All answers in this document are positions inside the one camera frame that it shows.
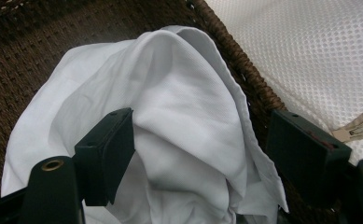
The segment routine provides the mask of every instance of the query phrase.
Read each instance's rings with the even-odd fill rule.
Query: white mesh fabric
[[[363,113],[363,0],[206,1],[290,111],[327,132]]]

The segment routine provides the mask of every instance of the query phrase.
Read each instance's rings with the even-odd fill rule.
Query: metal clip
[[[332,135],[341,142],[363,139],[363,113],[344,127],[332,131]]]

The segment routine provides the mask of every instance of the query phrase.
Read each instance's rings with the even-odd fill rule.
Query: white sheet
[[[114,205],[88,223],[275,223],[285,194],[258,147],[245,96],[203,32],[167,27],[136,40],[69,50],[10,137],[2,195],[32,167],[73,156],[108,112],[133,112],[136,153]]]

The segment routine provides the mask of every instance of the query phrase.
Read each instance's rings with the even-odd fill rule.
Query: woven rattan surface
[[[270,114],[285,106],[203,0],[0,1],[0,184],[18,117],[70,48],[136,38],[167,25],[195,26],[213,38],[248,98],[254,131],[265,148]],[[336,220],[329,210],[301,202],[287,183],[286,191],[296,221]]]

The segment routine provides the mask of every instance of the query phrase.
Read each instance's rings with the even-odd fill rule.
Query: white fabric
[[[290,111],[327,132],[363,113],[363,0],[206,1]]]
[[[25,187],[39,161],[73,156],[105,114],[128,106],[136,153],[115,204],[86,207],[88,223],[235,223],[235,213],[275,223],[278,204],[287,210],[215,44],[177,26],[68,51],[12,132],[2,195]]]

